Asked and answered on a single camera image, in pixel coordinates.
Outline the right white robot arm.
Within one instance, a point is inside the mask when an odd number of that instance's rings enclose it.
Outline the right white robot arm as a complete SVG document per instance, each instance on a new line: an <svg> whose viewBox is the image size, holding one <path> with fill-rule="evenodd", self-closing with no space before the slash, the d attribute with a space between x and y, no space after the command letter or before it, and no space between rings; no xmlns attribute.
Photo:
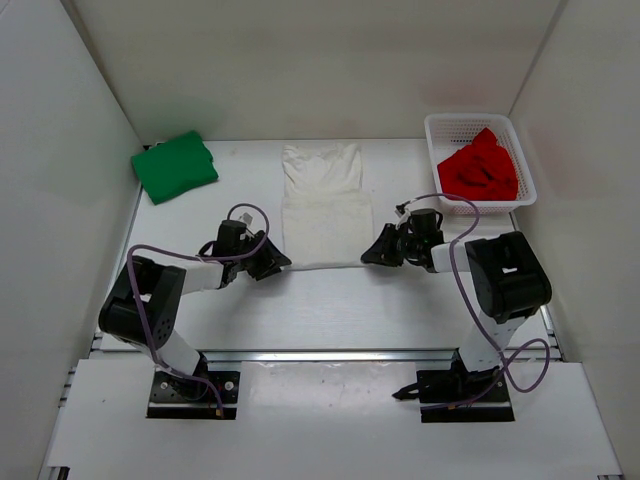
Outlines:
<svg viewBox="0 0 640 480"><path fill-rule="evenodd" d="M405 211L384 225L361 256L365 265L420 267L429 273L470 274L475 294L461 295L473 328L445 371L423 375L394 393L433 408L466 406L486 396L508 371L504 354L515 331L552 296L551 283L525 236L512 231L491 239L446 241L440 212Z"/></svg>

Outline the green polo shirt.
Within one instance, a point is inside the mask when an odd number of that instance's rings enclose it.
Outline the green polo shirt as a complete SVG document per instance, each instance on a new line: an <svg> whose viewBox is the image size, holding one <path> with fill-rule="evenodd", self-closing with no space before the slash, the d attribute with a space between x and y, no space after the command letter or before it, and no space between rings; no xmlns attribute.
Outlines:
<svg viewBox="0 0 640 480"><path fill-rule="evenodd" d="M154 205L219 180L213 155L194 130L132 156L131 163Z"/></svg>

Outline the white t shirt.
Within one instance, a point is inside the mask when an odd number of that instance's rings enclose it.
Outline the white t shirt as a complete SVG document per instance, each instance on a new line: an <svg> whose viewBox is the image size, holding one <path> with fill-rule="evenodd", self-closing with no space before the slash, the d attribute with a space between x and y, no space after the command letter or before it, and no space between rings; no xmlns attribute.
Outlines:
<svg viewBox="0 0 640 480"><path fill-rule="evenodd" d="M282 236L292 268L359 266L361 254L374 241L372 200L362 188L360 145L286 145L282 168Z"/></svg>

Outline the red t shirt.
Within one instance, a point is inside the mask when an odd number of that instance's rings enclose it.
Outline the red t shirt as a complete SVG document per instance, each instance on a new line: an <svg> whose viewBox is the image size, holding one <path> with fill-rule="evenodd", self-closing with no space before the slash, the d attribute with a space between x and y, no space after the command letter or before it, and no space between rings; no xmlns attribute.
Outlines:
<svg viewBox="0 0 640 480"><path fill-rule="evenodd" d="M517 198L519 181L512 159L488 128L441 162L437 171L444 193L471 201L514 201Z"/></svg>

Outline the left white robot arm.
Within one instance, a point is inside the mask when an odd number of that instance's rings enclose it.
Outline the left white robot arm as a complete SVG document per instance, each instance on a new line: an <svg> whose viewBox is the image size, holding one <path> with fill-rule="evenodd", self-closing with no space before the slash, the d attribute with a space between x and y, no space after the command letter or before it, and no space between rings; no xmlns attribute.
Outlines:
<svg viewBox="0 0 640 480"><path fill-rule="evenodd" d="M245 272L255 281L280 273L292 261L268 238L241 220L224 220L217 238L191 259L162 265L130 255L99 313L99 328L151 358L183 398L198 401L219 388L208 375L207 360L176 331L181 299L220 290Z"/></svg>

